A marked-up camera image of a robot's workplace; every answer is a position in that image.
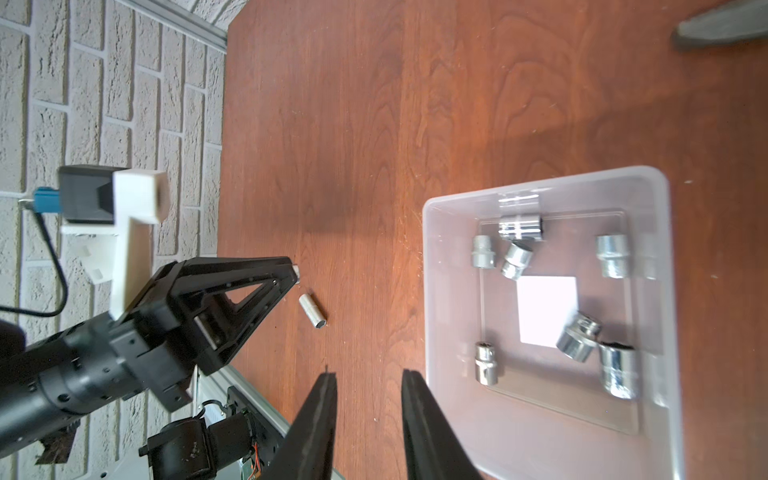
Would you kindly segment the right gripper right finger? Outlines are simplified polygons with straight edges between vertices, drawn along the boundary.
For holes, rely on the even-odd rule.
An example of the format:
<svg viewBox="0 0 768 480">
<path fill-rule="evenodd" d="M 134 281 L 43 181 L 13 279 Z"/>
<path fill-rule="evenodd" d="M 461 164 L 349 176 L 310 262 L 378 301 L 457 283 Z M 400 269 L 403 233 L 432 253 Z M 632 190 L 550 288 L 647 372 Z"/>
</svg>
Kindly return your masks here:
<svg viewBox="0 0 768 480">
<path fill-rule="evenodd" d="M 481 479 L 420 372 L 401 382 L 408 479 Z"/>
</svg>

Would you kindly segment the short silver socket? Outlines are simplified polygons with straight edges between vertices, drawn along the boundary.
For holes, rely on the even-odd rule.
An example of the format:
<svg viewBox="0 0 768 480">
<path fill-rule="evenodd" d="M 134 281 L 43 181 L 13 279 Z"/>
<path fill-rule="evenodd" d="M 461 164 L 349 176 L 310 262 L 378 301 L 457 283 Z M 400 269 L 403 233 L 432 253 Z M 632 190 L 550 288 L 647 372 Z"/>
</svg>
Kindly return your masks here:
<svg viewBox="0 0 768 480">
<path fill-rule="evenodd" d="M 498 383 L 498 362 L 495 347 L 488 342 L 475 344 L 475 379 L 483 386 Z"/>
</svg>

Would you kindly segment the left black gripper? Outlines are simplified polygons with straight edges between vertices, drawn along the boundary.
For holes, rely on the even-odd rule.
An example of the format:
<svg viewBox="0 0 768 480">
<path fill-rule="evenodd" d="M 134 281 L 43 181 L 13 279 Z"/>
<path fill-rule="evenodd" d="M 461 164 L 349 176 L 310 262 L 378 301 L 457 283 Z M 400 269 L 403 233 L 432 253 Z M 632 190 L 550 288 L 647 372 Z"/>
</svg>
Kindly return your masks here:
<svg viewBox="0 0 768 480">
<path fill-rule="evenodd" d="M 197 257 L 164 269 L 119 320 L 99 314 L 32 345 L 2 322 L 1 455 L 144 391 L 169 412 L 188 405 L 193 372 L 228 365 L 298 281 L 288 257 Z"/>
</svg>

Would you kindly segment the translucent plastic storage box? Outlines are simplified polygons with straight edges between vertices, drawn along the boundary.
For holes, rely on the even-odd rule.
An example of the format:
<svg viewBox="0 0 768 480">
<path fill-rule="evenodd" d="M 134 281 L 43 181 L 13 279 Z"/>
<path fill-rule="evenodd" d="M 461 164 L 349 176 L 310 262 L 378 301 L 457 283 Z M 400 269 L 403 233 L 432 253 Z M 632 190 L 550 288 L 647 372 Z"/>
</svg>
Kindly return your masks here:
<svg viewBox="0 0 768 480">
<path fill-rule="evenodd" d="M 499 479 L 686 474 L 669 187 L 646 166 L 423 209 L 427 383 Z"/>
</svg>

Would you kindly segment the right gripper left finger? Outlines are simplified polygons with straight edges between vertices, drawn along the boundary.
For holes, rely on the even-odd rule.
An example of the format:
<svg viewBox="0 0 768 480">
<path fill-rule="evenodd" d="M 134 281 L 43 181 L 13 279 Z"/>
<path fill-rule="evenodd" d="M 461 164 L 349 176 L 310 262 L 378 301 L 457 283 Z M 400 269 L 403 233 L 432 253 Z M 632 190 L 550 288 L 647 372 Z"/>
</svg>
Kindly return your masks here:
<svg viewBox="0 0 768 480">
<path fill-rule="evenodd" d="M 276 456 L 261 479 L 332 477 L 338 389 L 335 373 L 318 376 Z"/>
</svg>

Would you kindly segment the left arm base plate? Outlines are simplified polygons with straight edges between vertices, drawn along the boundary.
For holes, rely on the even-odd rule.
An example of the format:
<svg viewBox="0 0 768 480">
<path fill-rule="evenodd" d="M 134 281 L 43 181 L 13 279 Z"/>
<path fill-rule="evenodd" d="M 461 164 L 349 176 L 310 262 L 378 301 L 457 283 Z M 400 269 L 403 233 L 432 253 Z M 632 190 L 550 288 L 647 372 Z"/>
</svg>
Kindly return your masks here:
<svg viewBox="0 0 768 480">
<path fill-rule="evenodd" d="M 224 458 L 234 463 L 240 460 L 241 473 L 250 473 L 246 479 L 259 479 L 274 460 L 285 436 L 269 425 L 235 387 L 228 390 L 225 424 Z"/>
</svg>

